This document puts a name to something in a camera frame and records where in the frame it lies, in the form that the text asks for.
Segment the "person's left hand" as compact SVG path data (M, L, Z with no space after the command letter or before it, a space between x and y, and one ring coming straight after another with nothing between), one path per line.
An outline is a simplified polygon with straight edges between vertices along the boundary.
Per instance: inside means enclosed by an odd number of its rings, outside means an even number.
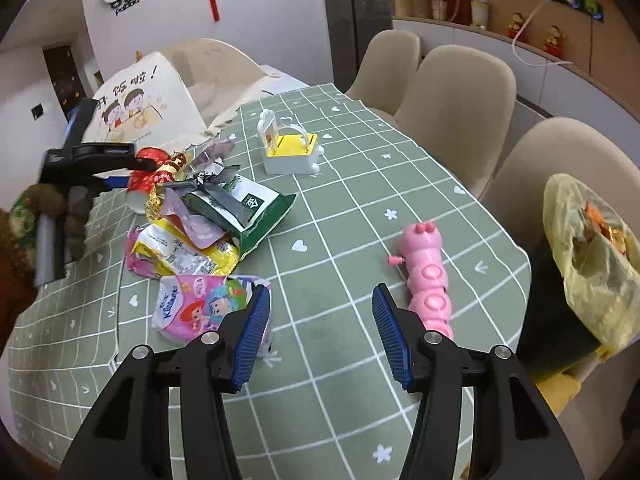
M41 183L26 188L9 212L9 228L29 266L35 266L37 222L41 218L63 218L65 244L73 260L86 251L87 223L93 198L85 194L68 206L67 198L52 184Z

